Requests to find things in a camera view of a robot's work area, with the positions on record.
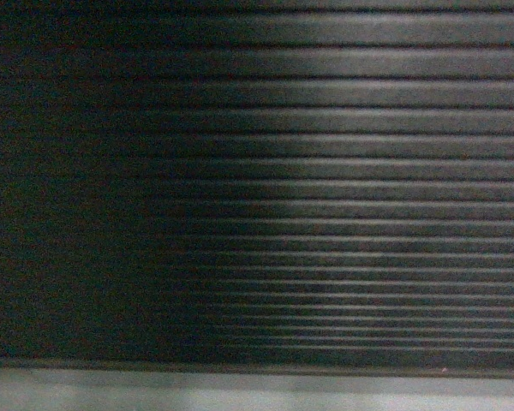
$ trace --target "ridged surface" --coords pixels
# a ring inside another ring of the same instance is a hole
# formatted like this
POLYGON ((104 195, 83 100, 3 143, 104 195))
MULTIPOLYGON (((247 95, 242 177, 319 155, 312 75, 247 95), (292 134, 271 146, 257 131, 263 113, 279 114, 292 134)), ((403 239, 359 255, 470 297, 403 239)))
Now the ridged surface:
POLYGON ((0 4, 0 355, 514 371, 514 1, 0 4))

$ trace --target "ribbed rubber mat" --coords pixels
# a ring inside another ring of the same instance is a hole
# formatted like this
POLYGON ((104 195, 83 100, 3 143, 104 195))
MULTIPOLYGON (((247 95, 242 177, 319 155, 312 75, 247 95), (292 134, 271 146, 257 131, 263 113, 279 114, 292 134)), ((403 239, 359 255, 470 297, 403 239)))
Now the ribbed rubber mat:
POLYGON ((37 364, 514 376, 514 0, 0 2, 37 364))

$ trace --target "concrete floor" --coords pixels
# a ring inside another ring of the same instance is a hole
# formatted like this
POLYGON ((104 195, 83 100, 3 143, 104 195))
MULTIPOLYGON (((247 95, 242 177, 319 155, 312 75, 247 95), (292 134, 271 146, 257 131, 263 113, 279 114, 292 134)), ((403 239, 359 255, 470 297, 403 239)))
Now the concrete floor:
POLYGON ((0 411, 514 411, 514 381, 0 370, 0 411))

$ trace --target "black rubber mat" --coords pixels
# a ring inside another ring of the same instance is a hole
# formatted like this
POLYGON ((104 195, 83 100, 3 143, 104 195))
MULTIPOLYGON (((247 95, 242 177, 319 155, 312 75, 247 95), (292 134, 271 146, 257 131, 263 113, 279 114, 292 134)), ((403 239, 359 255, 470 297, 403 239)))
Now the black rubber mat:
POLYGON ((514 0, 0 2, 0 365, 514 376, 514 0))

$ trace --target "gray floor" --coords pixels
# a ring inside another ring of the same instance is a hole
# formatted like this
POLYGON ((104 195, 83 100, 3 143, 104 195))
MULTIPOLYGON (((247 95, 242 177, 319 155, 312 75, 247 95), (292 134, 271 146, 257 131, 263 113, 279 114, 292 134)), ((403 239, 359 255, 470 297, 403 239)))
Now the gray floor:
POLYGON ((514 410, 514 381, 0 370, 3 410, 514 410))

